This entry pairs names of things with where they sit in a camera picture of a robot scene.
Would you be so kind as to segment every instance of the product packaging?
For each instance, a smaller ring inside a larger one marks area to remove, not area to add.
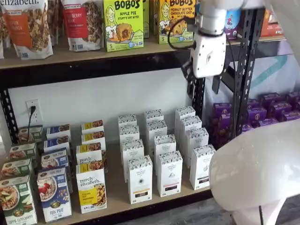
[[[99,131],[104,131],[103,121],[96,120],[91,123],[84,123],[81,125],[81,133],[83,135],[91,134]]]
[[[76,166],[81,213],[106,209],[105,177],[102,161]]]
[[[159,155],[157,188],[160,197],[181,192],[182,157],[179,151]]]
[[[184,16],[193,18],[195,16],[195,5],[196,0],[159,0],[157,29],[160,44],[168,43],[169,32],[171,33],[171,43],[193,41],[193,32],[188,32],[187,23],[184,20],[177,25],[175,23]]]
[[[99,50],[104,46],[103,2],[62,0],[70,51]]]
[[[144,46],[142,0],[104,0],[104,18],[108,52]]]
[[[71,127],[70,124],[64,124],[56,127],[48,127],[47,128],[47,139],[53,139],[63,136],[68,136],[69,141],[71,141]]]
[[[123,142],[122,144],[122,161],[125,183],[128,181],[128,161],[144,156],[144,145],[141,139]]]
[[[39,172],[37,186],[46,223],[72,215],[65,167]]]
[[[210,185],[210,161],[215,152],[216,150],[211,144],[193,150],[189,180],[194,190]]]
[[[152,161],[143,156],[128,161],[128,192],[131,204],[152,199]]]
[[[164,120],[148,122],[146,131],[146,155],[154,158],[154,137],[167,135],[168,127]]]
[[[184,161],[187,165],[187,168],[190,168],[191,166],[193,150],[197,147],[208,145],[208,138],[209,134],[204,127],[200,129],[189,130],[186,133],[186,140],[184,144],[186,149],[186,157],[184,157]]]
[[[155,136],[154,138],[154,168],[156,175],[158,174],[159,155],[176,151],[175,135]]]

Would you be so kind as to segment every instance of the purple box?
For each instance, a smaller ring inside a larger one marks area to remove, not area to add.
[[[281,115],[280,122],[296,120],[296,119],[299,119],[299,118],[300,118],[300,112],[298,110],[294,110],[294,111],[291,111],[291,112],[284,112]]]
[[[292,106],[287,102],[274,103],[269,107],[268,118],[275,117],[276,119],[280,119],[282,113],[290,112],[291,110]]]
[[[253,108],[247,110],[248,123],[252,124],[254,121],[263,120],[267,116],[267,110],[263,107]]]

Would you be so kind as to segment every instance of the black cable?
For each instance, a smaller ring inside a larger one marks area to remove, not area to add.
[[[33,113],[35,112],[35,110],[36,110],[36,107],[34,105],[30,107],[30,116],[29,116],[29,122],[28,122],[27,141],[26,142],[28,142],[28,140],[29,140],[30,122],[31,122],[31,117],[32,117]]]

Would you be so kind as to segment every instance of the green cereal box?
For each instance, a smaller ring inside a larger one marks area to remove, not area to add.
[[[168,34],[171,27],[184,16],[195,16],[195,0],[159,0],[158,33],[159,43],[168,43]],[[178,23],[171,32],[171,43],[187,42],[193,40],[193,32],[188,32],[185,21]]]
[[[104,11],[108,52],[144,46],[142,0],[104,0]]]
[[[149,1],[150,0],[142,0],[143,7],[143,23],[144,23],[144,38],[149,38]]]

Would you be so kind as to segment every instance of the purely elizabeth granola bag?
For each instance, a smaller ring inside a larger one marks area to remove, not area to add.
[[[18,57],[35,60],[53,55],[47,0],[2,0],[1,8]]]

